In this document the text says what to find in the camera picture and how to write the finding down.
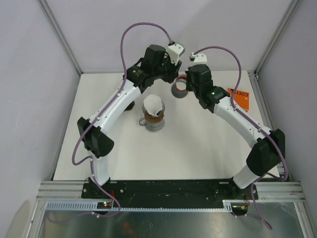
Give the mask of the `clear ribbed glass dripper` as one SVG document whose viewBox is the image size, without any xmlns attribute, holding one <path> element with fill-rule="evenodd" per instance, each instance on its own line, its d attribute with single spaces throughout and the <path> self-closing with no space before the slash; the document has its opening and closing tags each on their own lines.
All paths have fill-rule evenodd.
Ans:
<svg viewBox="0 0 317 238">
<path fill-rule="evenodd" d="M 153 116 L 158 116 L 161 111 L 164 110 L 164 105 L 162 102 L 145 102 L 143 104 L 142 110 L 148 112 Z"/>
</svg>

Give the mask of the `white paper coffee filter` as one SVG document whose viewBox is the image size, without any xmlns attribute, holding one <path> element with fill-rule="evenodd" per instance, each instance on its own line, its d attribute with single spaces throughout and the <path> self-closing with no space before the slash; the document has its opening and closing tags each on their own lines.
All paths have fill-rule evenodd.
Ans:
<svg viewBox="0 0 317 238">
<path fill-rule="evenodd" d="M 163 109 L 161 98 L 154 94 L 148 95 L 144 99 L 143 104 L 147 113 L 154 117 L 157 117 Z"/>
</svg>

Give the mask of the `dark olive dripper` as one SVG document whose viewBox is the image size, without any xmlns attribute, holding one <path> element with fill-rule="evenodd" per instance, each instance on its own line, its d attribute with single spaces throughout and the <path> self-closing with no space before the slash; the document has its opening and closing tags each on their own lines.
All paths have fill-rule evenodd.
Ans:
<svg viewBox="0 0 317 238">
<path fill-rule="evenodd" d="M 135 106 L 135 102 L 132 101 L 132 102 L 127 106 L 127 108 L 126 108 L 124 111 L 130 111 L 130 110 L 133 109 L 134 106 Z"/>
</svg>

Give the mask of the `orange coffee filter box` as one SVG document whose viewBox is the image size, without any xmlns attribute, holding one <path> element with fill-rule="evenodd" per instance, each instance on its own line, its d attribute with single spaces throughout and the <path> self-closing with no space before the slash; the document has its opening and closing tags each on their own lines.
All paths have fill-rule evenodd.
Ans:
<svg viewBox="0 0 317 238">
<path fill-rule="evenodd" d="M 250 93 L 246 91 L 236 90 L 234 101 L 246 112 L 250 109 Z"/>
</svg>

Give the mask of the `clear glass server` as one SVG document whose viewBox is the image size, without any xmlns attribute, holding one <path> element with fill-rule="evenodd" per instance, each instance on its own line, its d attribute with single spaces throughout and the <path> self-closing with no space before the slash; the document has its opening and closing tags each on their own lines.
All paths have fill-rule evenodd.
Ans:
<svg viewBox="0 0 317 238">
<path fill-rule="evenodd" d="M 163 119 L 162 121 L 158 123 L 152 123 L 147 121 L 145 118 L 140 118 L 139 125 L 144 126 L 150 132 L 158 132 L 164 128 L 165 120 Z"/>
</svg>

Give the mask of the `brown dripper ring holder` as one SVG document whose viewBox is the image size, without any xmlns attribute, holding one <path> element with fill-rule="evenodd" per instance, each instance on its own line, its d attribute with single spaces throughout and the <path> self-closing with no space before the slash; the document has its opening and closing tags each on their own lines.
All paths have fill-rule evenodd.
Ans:
<svg viewBox="0 0 317 238">
<path fill-rule="evenodd" d="M 160 113 L 158 116 L 153 116 L 153 115 L 149 114 L 148 112 L 145 112 L 144 118 L 149 123 L 159 123 L 164 118 L 164 112 Z"/>
</svg>

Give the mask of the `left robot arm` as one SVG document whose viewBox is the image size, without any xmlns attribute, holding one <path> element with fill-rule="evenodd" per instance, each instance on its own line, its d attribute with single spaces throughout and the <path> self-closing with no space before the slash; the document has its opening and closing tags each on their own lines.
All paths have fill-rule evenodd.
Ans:
<svg viewBox="0 0 317 238">
<path fill-rule="evenodd" d="M 155 80 L 172 83 L 178 77 L 182 64 L 180 56 L 184 52 L 185 47 L 178 43 L 167 48 L 148 46 L 144 56 L 127 69 L 123 82 L 111 98 L 88 119 L 81 117 L 78 120 L 80 140 L 84 143 L 91 162 L 91 180 L 94 182 L 92 192 L 98 198 L 109 194 L 107 182 L 110 176 L 106 159 L 114 147 L 114 141 L 107 135 L 111 127 Z"/>
</svg>

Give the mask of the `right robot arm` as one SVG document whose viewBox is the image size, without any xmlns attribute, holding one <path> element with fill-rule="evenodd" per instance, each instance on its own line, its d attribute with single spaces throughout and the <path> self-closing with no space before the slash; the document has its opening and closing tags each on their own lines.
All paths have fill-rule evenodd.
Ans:
<svg viewBox="0 0 317 238">
<path fill-rule="evenodd" d="M 246 165 L 229 181 L 229 195 L 240 199 L 246 188 L 264 176 L 284 158 L 285 134 L 254 121 L 225 89 L 215 86 L 211 70 L 197 64 L 186 70 L 186 89 L 192 91 L 203 109 L 209 110 L 233 127 L 250 146 Z"/>
</svg>

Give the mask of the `red and grey carafe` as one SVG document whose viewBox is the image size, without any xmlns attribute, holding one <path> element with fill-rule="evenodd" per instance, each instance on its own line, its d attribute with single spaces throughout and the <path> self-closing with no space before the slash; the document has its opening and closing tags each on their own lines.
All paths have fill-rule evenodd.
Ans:
<svg viewBox="0 0 317 238">
<path fill-rule="evenodd" d="M 188 94 L 186 90 L 187 76 L 185 74 L 179 75 L 171 86 L 171 93 L 177 99 L 185 98 Z"/>
</svg>

